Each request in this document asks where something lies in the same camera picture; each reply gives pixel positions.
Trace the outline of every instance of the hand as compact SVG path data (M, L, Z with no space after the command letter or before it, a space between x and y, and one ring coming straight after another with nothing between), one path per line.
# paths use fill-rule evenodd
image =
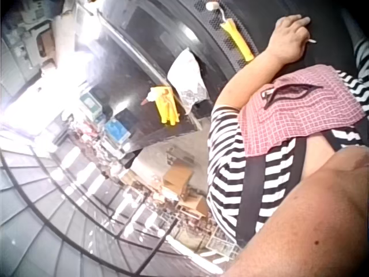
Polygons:
M310 38L306 29L309 23L309 17L302 18L299 14L280 18L265 51L282 65L298 61Z

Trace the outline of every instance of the pink checkered apron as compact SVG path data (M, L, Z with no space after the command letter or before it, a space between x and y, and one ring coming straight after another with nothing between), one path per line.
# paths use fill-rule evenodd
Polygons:
M351 126L365 116L333 67L315 65L264 85L238 117L246 156L294 137Z

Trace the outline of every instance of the cardboard box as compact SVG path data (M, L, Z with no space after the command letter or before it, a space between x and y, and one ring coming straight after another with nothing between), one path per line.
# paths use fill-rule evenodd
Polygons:
M188 165L176 160L163 176L163 188L170 190L179 199L185 199L187 185L193 173Z

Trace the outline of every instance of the skin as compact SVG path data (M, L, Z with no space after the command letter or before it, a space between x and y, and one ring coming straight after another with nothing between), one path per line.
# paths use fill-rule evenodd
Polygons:
M309 22L279 19L267 49L231 79L216 106L241 109L300 59ZM302 182L224 276L350 276L367 256L368 153L348 147L335 154L319 133L308 137Z
M352 276L368 255L368 164L366 147L334 154L286 197L224 277Z

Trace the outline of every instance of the black and white striped shirt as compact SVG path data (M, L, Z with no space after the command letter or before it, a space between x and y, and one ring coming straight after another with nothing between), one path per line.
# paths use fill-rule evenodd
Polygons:
M346 73L337 73L368 116L369 82L363 83ZM238 114L239 110L232 107L215 107L208 139L208 205L220 228L234 242L246 167ZM361 145L360 136L352 127L331 131L341 141L341 147ZM295 143L295 138L285 141L266 155L264 190L259 218L255 223L256 232L273 215L285 196L284 184L290 178Z

